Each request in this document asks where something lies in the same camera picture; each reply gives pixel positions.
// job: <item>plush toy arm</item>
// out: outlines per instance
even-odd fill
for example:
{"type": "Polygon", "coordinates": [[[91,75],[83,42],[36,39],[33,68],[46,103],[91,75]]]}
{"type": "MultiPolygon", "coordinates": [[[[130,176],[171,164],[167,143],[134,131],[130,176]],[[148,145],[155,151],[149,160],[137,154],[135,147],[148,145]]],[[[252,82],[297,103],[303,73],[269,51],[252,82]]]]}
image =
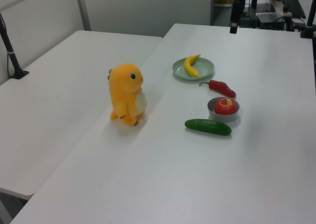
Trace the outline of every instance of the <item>plush toy arm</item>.
{"type": "Polygon", "coordinates": [[[124,118],[127,113],[127,104],[125,101],[120,101],[115,104],[114,111],[119,118],[124,118]]]}

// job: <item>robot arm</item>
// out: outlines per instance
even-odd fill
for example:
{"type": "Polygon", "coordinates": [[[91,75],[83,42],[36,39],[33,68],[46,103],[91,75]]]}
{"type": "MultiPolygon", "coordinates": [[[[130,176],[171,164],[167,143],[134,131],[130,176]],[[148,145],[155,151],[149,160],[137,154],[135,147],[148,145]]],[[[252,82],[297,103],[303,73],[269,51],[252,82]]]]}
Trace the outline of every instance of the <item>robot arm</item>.
{"type": "Polygon", "coordinates": [[[238,25],[240,24],[241,15],[245,8],[245,0],[234,0],[231,13],[231,34],[237,33],[238,25]]]}

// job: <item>plate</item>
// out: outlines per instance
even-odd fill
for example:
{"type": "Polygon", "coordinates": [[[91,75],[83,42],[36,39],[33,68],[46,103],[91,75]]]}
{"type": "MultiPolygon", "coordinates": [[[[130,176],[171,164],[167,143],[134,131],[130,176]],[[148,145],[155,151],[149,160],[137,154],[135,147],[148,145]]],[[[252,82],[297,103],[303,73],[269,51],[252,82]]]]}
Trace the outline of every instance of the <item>plate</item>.
{"type": "Polygon", "coordinates": [[[199,72],[200,77],[191,77],[184,69],[184,61],[186,59],[182,58],[176,61],[173,66],[173,74],[181,79],[188,81],[199,81],[204,80],[210,76],[214,76],[214,64],[205,58],[199,57],[194,61],[192,66],[199,72]]]}

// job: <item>plush toy foot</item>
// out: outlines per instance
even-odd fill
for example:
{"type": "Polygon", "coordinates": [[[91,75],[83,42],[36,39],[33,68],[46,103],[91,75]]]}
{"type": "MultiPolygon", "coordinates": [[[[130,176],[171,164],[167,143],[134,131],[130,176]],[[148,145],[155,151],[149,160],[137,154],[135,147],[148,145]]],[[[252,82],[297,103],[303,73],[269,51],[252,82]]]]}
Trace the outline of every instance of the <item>plush toy foot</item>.
{"type": "Polygon", "coordinates": [[[122,121],[129,126],[134,126],[138,124],[138,121],[136,118],[123,118],[122,121]]]}
{"type": "Polygon", "coordinates": [[[111,115],[110,115],[110,119],[116,119],[118,117],[118,115],[114,112],[114,110],[112,111],[111,115]]]}

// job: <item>red chili pepper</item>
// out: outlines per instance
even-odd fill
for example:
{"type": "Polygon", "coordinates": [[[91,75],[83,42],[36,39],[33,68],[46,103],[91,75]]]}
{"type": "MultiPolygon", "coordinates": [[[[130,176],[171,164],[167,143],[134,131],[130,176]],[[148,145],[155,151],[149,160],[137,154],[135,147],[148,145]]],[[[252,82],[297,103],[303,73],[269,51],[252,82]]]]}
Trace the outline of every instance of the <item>red chili pepper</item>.
{"type": "Polygon", "coordinates": [[[236,97],[236,93],[231,90],[228,85],[225,82],[218,82],[218,81],[214,81],[214,80],[210,80],[209,83],[208,82],[202,82],[200,85],[202,84],[208,84],[208,87],[212,90],[215,90],[223,95],[226,95],[230,98],[235,98],[236,97]]]}

